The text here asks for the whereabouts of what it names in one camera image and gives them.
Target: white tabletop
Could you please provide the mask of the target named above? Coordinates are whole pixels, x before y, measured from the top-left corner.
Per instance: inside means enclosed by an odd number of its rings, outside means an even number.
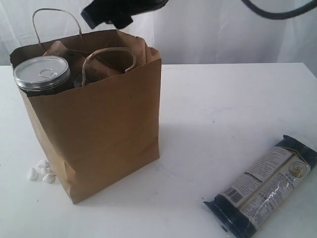
[[[0,67],[0,238],[225,238],[203,204],[283,134],[317,144],[317,79],[301,63],[164,65],[161,159],[73,205],[32,182],[44,159],[11,67]],[[255,238],[316,237],[317,171]]]

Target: paper bag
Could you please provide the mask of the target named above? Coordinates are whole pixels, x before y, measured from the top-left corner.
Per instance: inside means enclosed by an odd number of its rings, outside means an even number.
[[[159,158],[158,51],[116,30],[82,38],[84,44],[79,36],[58,40],[82,52],[127,47],[136,67],[55,95],[28,98],[21,91],[38,141],[74,204]],[[42,56],[55,41],[16,49],[11,64]]]

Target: bag handle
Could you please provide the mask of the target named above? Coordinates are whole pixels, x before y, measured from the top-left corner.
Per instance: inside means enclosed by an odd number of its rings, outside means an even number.
[[[86,67],[87,67],[88,61],[91,60],[93,57],[101,54],[101,53],[110,52],[110,51],[124,51],[124,52],[129,52],[132,55],[133,63],[132,63],[132,65],[129,68],[127,68],[124,71],[125,73],[130,71],[130,70],[132,70],[135,67],[135,65],[137,63],[137,57],[127,47],[111,47],[111,48],[104,48],[104,49],[97,50],[97,51],[93,52],[92,54],[90,54],[84,61],[83,69],[82,69],[82,76],[83,76],[83,80],[82,80],[82,83],[81,83],[82,87],[85,86],[85,84],[86,84]]]
[[[79,25],[79,22],[77,21],[77,19],[75,18],[75,16],[74,16],[73,14],[71,14],[69,11],[62,10],[62,9],[57,9],[57,8],[39,8],[39,9],[37,9],[37,10],[33,13],[32,21],[33,21],[33,28],[34,28],[36,37],[38,38],[38,43],[39,43],[39,45],[40,45],[40,47],[41,47],[42,49],[44,49],[44,50],[46,51],[45,47],[43,46],[43,44],[42,44],[42,42],[41,42],[41,40],[40,40],[38,31],[36,30],[35,23],[34,23],[35,14],[38,13],[39,11],[61,11],[61,12],[65,12],[65,13],[69,14],[69,15],[75,20],[75,22],[76,22],[76,24],[77,24],[77,26],[78,26],[79,37],[80,37],[81,41],[82,41],[83,43],[85,43],[84,38],[83,38],[83,34],[82,34],[82,32],[81,32],[81,27],[80,27],[80,25]]]

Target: white curtain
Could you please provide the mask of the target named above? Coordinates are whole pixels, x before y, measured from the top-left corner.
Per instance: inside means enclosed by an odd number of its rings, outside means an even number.
[[[285,11],[309,0],[253,0],[270,11]],[[90,29],[80,16],[89,0],[0,0],[0,65],[17,47],[35,44],[31,22],[41,7],[62,8]],[[42,41],[77,34],[72,18],[39,12]],[[112,29],[101,25],[96,30]],[[317,75],[317,9],[283,21],[258,17],[240,0],[170,0],[161,10],[134,17],[125,32],[146,39],[161,52],[163,63],[304,62]]]

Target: metal can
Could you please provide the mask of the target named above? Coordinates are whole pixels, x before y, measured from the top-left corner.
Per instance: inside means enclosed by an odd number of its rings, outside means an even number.
[[[28,97],[53,95],[72,88],[68,62],[58,56],[41,56],[19,64],[13,71],[16,84]]]

